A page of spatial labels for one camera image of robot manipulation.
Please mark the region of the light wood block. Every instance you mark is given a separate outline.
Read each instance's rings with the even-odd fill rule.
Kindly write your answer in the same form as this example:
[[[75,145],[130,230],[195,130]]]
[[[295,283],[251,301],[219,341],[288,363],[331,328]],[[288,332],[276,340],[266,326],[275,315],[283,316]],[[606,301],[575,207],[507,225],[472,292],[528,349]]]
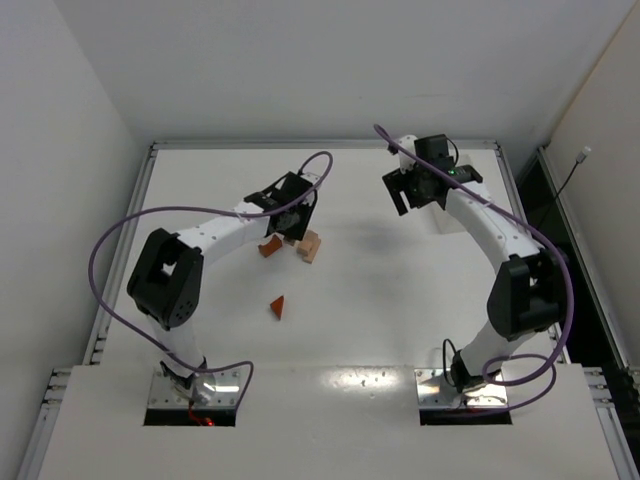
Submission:
[[[312,230],[308,230],[305,233],[305,236],[301,241],[310,241],[312,243],[312,248],[311,248],[309,254],[308,255],[300,255],[302,260],[305,263],[311,264],[314,261],[315,256],[316,256],[316,254],[318,252],[318,249],[319,249],[319,247],[321,245],[321,239],[320,239],[319,235],[316,232],[314,232]]]

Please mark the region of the orange arch wood block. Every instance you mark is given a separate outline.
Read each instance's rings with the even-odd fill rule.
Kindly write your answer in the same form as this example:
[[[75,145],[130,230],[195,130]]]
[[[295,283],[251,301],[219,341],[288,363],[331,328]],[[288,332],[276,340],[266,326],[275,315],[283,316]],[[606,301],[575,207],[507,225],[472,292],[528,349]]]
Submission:
[[[268,258],[283,246],[278,235],[273,235],[266,243],[258,245],[258,251],[263,258]]]

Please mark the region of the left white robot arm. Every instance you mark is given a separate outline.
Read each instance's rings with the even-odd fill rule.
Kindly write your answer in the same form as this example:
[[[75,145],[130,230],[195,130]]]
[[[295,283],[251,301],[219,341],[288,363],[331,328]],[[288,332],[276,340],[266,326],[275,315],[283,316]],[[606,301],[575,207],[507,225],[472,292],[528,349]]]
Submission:
[[[205,270],[248,243],[257,241],[259,254],[268,257],[285,240],[301,240],[318,200],[311,189],[318,180],[310,172],[288,172],[246,196],[229,216],[176,232],[158,228],[147,237],[126,290],[168,348],[162,371],[183,392],[193,389],[198,374],[192,369],[207,367],[191,324]]]

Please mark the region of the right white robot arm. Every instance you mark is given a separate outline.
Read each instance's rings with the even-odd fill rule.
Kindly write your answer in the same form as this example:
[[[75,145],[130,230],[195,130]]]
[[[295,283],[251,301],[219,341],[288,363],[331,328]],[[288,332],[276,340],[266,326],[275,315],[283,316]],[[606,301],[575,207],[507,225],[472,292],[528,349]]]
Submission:
[[[471,235],[495,272],[488,320],[454,354],[444,375],[459,393],[489,383],[526,341],[556,323],[572,324],[575,299],[566,257],[492,200],[482,175],[457,163],[446,135],[394,140],[383,128],[377,132],[399,159],[398,168],[383,177],[398,214],[438,205]]]

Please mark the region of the orange triangle wood block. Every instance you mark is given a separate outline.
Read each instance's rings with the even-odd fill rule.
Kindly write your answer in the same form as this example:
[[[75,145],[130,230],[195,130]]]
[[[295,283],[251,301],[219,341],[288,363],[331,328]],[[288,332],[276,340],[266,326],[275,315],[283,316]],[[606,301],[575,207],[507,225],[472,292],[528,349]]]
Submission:
[[[270,311],[277,320],[282,319],[284,305],[285,305],[285,297],[283,295],[277,297],[269,304]]]

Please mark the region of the white plastic bin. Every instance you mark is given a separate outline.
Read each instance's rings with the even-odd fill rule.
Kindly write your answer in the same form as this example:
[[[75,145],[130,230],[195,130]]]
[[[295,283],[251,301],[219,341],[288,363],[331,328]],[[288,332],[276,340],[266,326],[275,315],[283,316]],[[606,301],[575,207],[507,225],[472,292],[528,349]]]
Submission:
[[[443,234],[455,234],[465,231],[461,223],[451,216],[448,212],[443,210],[438,204],[432,208],[432,214],[434,221],[438,228],[438,231]]]

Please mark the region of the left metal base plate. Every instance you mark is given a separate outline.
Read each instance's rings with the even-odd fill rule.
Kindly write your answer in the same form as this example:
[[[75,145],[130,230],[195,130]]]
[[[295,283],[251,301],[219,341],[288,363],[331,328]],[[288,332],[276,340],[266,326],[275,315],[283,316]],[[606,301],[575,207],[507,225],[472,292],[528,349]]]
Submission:
[[[198,409],[229,409],[240,396],[240,374],[236,370],[220,374],[196,374],[189,388],[178,386],[169,375],[156,370],[151,379],[147,406],[182,409],[189,404]]]

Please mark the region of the metal base plate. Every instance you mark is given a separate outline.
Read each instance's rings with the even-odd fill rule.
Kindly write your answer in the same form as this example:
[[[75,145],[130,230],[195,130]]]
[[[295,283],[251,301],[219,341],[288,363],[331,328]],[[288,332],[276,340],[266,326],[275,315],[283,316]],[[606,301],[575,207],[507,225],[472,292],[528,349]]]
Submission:
[[[156,370],[151,379],[147,406],[182,409],[189,404],[198,409],[229,409],[240,396],[240,374],[236,370],[220,374],[196,374],[189,388],[178,386],[169,375]]]
[[[422,410],[497,409],[509,405],[503,386],[481,384],[458,393],[441,368],[415,369],[418,405]]]

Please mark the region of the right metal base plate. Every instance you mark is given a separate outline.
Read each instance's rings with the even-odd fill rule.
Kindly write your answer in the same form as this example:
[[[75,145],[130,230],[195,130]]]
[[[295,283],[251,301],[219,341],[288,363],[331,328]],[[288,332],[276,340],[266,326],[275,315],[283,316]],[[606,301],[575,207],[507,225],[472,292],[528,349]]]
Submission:
[[[503,386],[481,384],[458,393],[441,368],[415,369],[418,405],[422,410],[497,409],[509,405]]]

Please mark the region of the aluminium table frame rail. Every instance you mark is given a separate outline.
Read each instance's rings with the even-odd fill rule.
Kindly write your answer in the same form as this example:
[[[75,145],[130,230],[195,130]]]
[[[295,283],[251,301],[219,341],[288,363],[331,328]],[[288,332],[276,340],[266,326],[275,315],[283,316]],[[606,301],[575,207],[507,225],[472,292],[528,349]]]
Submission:
[[[82,365],[101,363],[102,351],[109,334],[112,316],[123,284],[126,260],[133,244],[138,219],[133,215],[142,210],[160,144],[154,142],[145,151],[131,194],[126,214],[100,234],[91,248],[87,263],[90,293],[97,302]]]

